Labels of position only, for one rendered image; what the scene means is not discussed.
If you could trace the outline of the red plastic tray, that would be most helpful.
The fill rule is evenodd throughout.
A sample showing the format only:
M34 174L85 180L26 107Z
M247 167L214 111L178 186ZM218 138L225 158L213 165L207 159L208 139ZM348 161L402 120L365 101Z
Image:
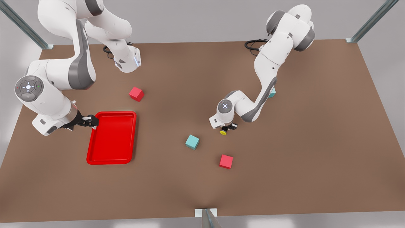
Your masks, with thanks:
M134 111L102 111L95 115L87 151L90 165L127 164L132 160L137 115Z

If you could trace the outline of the red cube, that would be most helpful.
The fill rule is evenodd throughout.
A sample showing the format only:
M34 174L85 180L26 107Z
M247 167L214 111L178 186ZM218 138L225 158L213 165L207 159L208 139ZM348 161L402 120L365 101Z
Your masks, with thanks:
M231 169L232 163L233 163L233 157L224 155L224 154L221 155L219 167Z
M140 102L142 98L144 97L144 92L142 89L133 87L131 91L129 92L129 96L133 99L136 100L137 102Z

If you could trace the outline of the silver frame post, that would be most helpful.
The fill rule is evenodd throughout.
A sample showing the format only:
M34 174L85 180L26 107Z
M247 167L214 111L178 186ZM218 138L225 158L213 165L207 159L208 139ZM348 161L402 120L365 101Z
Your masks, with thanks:
M4 0L0 0L0 11L41 49L53 49L54 45L46 43Z
M372 29L373 26L382 19L389 10L398 3L399 0L386 0L379 9L367 20L367 22L351 37L346 38L346 43L358 43L360 39Z
M217 220L217 209L194 209L194 216L202 219L202 228L222 228Z

